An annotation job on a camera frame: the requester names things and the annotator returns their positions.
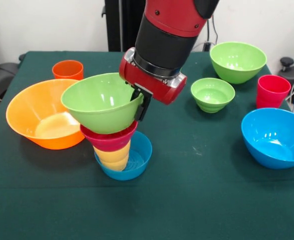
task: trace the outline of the green bowl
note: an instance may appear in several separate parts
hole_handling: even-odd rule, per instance
[[[191,94],[197,105],[206,113],[216,113],[235,97],[235,90],[229,83],[217,78],[202,78],[191,86]]]
[[[253,78],[267,62],[262,50],[243,42],[220,43],[211,49],[210,58],[218,76],[231,84]]]
[[[61,102],[86,128],[98,134],[113,134],[134,121],[143,95],[130,101],[132,92],[118,73],[106,73],[73,84],[65,90]]]

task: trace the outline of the red bowl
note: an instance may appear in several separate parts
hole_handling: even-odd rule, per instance
[[[112,134],[99,134],[80,125],[82,134],[97,149],[104,152],[113,152],[124,148],[137,129],[138,122],[134,121],[128,128]]]

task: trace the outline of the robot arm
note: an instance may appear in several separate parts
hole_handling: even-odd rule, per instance
[[[219,0],[147,0],[135,47],[120,63],[119,74],[144,102],[136,114],[141,121],[151,97],[168,105],[186,84],[180,70]]]

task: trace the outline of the green tablecloth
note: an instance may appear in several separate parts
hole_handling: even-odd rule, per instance
[[[240,123],[255,109],[257,77],[236,85],[216,114],[201,112],[191,84],[214,77],[207,53],[192,53],[176,102],[152,101],[138,130],[153,144],[146,171],[120,182],[103,174],[87,141],[43,149],[6,123],[10,100],[75,59],[85,76],[117,72],[122,53],[30,52],[0,106],[0,240],[294,240],[294,168],[258,165]],[[260,75],[268,74],[265,67]]]

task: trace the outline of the orange bowl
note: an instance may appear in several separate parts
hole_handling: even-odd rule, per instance
[[[80,124],[60,99],[74,79],[53,79],[34,84],[9,103],[6,118],[18,134],[52,150],[70,148],[84,139]]]

